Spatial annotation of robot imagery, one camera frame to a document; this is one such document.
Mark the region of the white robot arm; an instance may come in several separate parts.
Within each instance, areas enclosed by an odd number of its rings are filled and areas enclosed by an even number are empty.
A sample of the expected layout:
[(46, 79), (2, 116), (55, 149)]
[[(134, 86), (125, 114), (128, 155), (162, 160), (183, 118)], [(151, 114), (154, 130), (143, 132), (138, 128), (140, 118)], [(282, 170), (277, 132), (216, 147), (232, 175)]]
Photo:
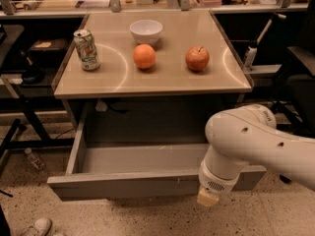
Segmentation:
[(205, 135), (209, 148), (199, 170), (200, 205), (217, 204), (251, 163), (315, 190), (315, 140), (279, 131), (269, 108), (252, 104), (221, 111), (208, 120)]

